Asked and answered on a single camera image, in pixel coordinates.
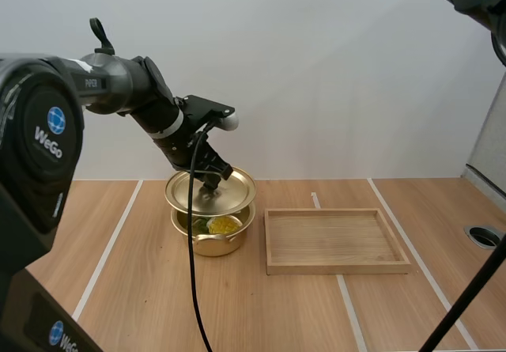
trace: white line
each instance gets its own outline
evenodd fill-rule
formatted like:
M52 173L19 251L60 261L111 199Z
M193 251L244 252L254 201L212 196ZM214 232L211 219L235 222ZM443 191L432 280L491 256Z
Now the white line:
M398 230L402 239L406 243L406 245L407 245L408 249L410 250L411 254L413 255L414 259L417 261L418 266L420 267L421 271L423 271L425 277L427 278L427 281L429 281L429 283L430 283L430 286L432 286L434 293L436 293L437 297L441 301L441 304L443 304L446 311L449 311L451 308L451 305L450 305L450 302L448 301L448 299L444 296L443 290L441 290L440 286L437 284L436 280L434 279L434 277L430 273L429 269L427 268L427 266L425 265L425 263L421 259L420 255L418 254L414 245L411 243L411 240L409 239L408 235L406 235L406 232L404 232L404 229L402 229L401 224L398 222L394 213L392 212L392 210L388 206L387 202L385 201L385 199L381 195L380 191L378 190L378 188L376 187L376 185L374 184L372 179L367 178L367 181L369 182L369 185L371 185L371 189L374 191L374 193L376 194L376 197L383 205L383 208L387 212L388 216L390 217L390 219L394 223L395 228ZM478 346L474 342L473 338L471 337L471 335L468 332L468 330L466 329L466 327L463 325L462 321L457 320L455 322L455 326L460 331L460 334L462 335L464 340L466 340L466 343L469 346L469 348L472 350L477 350Z
M313 197L313 203L315 204L315 208L322 208L322 207L319 205L319 200L318 200L318 196L316 196L316 193L315 193L315 192L312 192L312 193L311 193L311 196Z
M84 293L82 294L81 300L77 304L76 309L74 310L74 314L72 314L72 318L77 322L79 319L79 316L81 316L82 310L86 305L86 302L88 301L89 295L93 291L93 287L96 284L96 280L100 276L100 273L102 272L102 269L104 268L105 262L107 261L109 257L109 253L111 253L112 247L114 246L114 243L116 242L116 239L118 238L119 232L121 231L121 228L123 227L123 224L125 223L125 220L128 217L128 214L130 213L130 209L134 205L135 198L137 198L137 194L139 190L141 189L143 180L139 180L137 182L137 186L135 186L135 190L132 193L132 196L130 197L130 201L125 207L125 210L123 211L123 215L121 215L121 218L118 221L118 224L116 225L116 228L114 232L111 235L111 239L109 239L108 245L104 249L104 253L102 253L102 256L100 257L100 260L98 262L98 265L96 265L95 271L92 274L92 277L89 279L88 285L86 286L86 289Z
M315 192L312 192L311 196L313 197L313 203L315 204L315 208L322 208L319 205L318 195L316 195ZM341 290L342 300L345 302L346 311L348 312L349 323L351 324L353 335L355 336L355 343L357 343L358 352L367 352L364 336L362 335L361 326L358 323L358 318L357 314L355 313L355 308L353 307L353 302L349 297L345 278L342 276L342 274L338 274L336 275L336 277L338 278L338 284L339 289Z

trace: gold lid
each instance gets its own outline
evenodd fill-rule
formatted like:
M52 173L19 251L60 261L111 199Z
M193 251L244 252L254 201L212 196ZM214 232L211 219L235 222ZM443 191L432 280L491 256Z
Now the gold lid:
M190 174L178 172L167 182L165 198L178 211L188 211ZM227 180L221 180L215 191L194 180L192 214L203 217L234 214L248 206L256 195L254 180L240 168L234 168Z

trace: golden pot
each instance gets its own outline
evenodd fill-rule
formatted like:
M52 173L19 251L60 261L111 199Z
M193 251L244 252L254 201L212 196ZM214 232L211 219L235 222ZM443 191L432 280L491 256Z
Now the golden pot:
M226 235L193 236L193 252L198 255L215 257L218 255L227 255L240 247L246 239L247 227L255 217L255 204L251 202L249 206L244 207L241 211L234 213L232 216L243 223L238 230ZM188 233L186 228L182 226L187 223L187 214L172 208L171 220L176 229L183 234L183 239L185 243L187 243Z

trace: black tripod leg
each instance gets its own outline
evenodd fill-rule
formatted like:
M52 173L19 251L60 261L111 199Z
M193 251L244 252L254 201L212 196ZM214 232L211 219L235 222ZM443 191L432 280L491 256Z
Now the black tripod leg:
M478 295L480 290L485 286L489 279L493 276L499 266L506 259L506 236L497 245L496 249L485 261L480 271L474 276L473 280L467 288L460 294L459 299L450 308L450 311L441 320L434 332L429 336L420 352L428 352L434 350L440 343L441 339L450 331L451 326L459 319L469 303Z
M102 352L26 269L0 275L0 350Z

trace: wego logo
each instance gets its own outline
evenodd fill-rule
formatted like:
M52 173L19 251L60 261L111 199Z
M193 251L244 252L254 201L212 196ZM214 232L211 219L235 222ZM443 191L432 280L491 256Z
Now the wego logo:
M47 133L40 129L39 126L35 128L35 140L40 142L40 145L49 150L49 153L53 154L56 158L60 159L62 157L63 152L58 148L58 143L47 138Z

